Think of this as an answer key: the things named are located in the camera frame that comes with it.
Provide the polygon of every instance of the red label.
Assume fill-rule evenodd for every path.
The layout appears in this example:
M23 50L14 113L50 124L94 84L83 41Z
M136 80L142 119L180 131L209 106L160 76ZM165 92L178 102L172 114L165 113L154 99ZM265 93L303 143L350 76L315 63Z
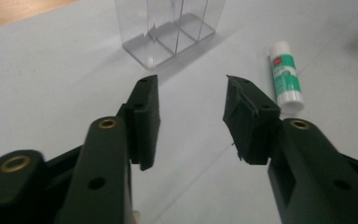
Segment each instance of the red label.
M274 60L274 66L276 66L276 65L278 65L278 64L280 64L280 63L282 63L282 58L281 58L281 57L276 58L276 59Z

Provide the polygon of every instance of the glue stick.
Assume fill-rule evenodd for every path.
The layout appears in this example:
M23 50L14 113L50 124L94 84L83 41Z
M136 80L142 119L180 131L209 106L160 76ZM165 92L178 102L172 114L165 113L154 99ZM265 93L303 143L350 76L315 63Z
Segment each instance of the glue stick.
M304 108L295 60L287 42L279 41L269 50L277 104L283 114L295 115Z

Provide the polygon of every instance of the white table surface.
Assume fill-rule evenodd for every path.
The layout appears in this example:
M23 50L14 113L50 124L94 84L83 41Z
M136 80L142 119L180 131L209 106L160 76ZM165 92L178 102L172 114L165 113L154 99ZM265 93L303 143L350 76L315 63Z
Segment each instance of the white table surface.
M0 156L52 159L115 115L135 82L158 74L155 165L133 167L143 224L280 223L267 166L237 158L222 121L225 75L274 97L269 47L286 40L306 108L337 149L358 159L358 1L227 0L217 34L156 71L121 47L113 0L80 0L0 27Z

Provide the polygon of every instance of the brass insert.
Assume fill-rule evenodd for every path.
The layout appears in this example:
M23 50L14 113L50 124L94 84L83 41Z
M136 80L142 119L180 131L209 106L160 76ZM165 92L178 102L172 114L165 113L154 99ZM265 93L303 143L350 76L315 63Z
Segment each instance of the brass insert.
M290 121L290 124L293 127L301 129L301 130L308 130L310 128L310 125L307 122L304 122L299 119L294 119L294 120Z
M117 122L114 119L104 119L98 126L102 129L111 129L115 127L116 124Z
M15 156L8 159L1 165L1 171L3 173L12 173L24 168L30 162L31 158L29 156Z

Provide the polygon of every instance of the clear plastic container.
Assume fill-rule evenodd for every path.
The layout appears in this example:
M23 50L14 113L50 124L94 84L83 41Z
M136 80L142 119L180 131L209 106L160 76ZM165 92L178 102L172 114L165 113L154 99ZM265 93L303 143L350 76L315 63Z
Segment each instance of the clear plastic container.
M116 0L123 48L146 69L214 34L226 0Z

